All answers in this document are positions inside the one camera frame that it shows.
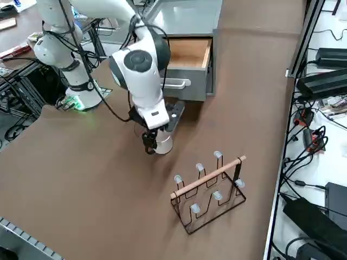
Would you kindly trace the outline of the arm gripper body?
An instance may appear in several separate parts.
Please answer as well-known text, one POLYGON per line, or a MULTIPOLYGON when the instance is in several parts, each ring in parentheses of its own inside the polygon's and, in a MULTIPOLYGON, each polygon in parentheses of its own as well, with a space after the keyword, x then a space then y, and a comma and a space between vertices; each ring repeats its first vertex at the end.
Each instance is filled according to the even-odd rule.
POLYGON ((171 133, 175 130, 184 112, 185 102, 178 100, 175 104, 167 103, 165 105, 165 108, 169 116, 169 122, 164 126, 164 130, 168 133, 171 133))

